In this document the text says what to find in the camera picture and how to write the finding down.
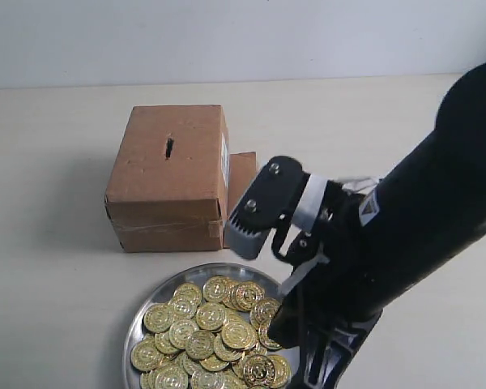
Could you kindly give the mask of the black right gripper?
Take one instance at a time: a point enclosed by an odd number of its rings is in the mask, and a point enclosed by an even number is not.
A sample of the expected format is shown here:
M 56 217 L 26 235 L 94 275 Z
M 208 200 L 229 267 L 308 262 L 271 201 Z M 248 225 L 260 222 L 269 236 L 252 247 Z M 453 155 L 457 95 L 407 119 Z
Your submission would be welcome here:
M 337 307 L 358 264 L 359 204 L 379 181 L 321 181 L 314 190 L 308 181 L 283 182 L 266 193 L 266 220 L 276 230 L 272 251 L 293 267 L 267 334 L 285 348 L 299 347 L 292 388 L 336 388 L 382 316 L 348 318 Z

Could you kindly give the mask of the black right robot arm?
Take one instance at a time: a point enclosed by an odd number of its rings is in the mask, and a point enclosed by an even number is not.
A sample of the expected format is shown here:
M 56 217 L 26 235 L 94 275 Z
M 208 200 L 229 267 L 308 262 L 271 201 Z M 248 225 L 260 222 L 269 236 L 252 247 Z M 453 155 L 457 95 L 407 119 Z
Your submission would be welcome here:
M 292 388 L 333 388 L 382 311 L 486 235 L 486 63 L 450 88 L 433 131 L 367 194 L 288 247 L 268 336 L 298 348 Z

